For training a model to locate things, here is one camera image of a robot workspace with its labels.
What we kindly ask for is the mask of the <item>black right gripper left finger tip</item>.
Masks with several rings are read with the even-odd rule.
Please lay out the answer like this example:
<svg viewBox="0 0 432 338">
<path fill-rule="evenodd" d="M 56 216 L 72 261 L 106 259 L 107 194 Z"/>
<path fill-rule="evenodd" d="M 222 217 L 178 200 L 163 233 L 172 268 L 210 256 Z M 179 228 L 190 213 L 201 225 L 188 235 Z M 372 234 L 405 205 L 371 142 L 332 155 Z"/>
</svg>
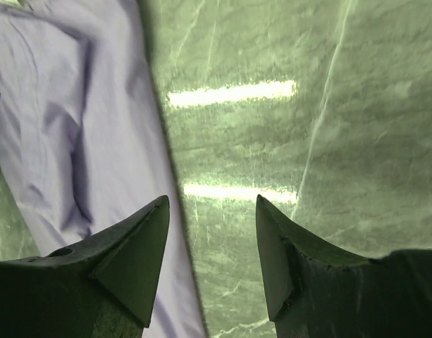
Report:
<svg viewBox="0 0 432 338">
<path fill-rule="evenodd" d="M 168 229 L 169 200 L 160 196 L 48 256 L 0 261 L 0 337 L 140 337 Z"/>
</svg>

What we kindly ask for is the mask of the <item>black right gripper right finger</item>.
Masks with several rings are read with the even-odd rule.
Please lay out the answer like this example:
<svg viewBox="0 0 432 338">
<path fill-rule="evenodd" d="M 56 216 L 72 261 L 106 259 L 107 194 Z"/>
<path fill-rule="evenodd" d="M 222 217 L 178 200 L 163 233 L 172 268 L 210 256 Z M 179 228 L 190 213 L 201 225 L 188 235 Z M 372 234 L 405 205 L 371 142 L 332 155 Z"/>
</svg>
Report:
<svg viewBox="0 0 432 338">
<path fill-rule="evenodd" d="M 432 249 L 367 258 L 256 202 L 269 320 L 279 337 L 432 337 Z"/>
</svg>

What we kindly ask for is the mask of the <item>lavender t shirt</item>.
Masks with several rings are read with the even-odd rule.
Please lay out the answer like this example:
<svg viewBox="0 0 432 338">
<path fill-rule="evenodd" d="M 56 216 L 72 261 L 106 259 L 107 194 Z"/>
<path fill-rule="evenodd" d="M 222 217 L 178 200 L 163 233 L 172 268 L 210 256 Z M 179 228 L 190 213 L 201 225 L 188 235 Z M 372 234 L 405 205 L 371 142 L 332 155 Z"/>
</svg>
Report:
<svg viewBox="0 0 432 338">
<path fill-rule="evenodd" d="M 0 1 L 0 166 L 42 255 L 170 201 L 146 337 L 204 337 L 136 1 Z"/>
</svg>

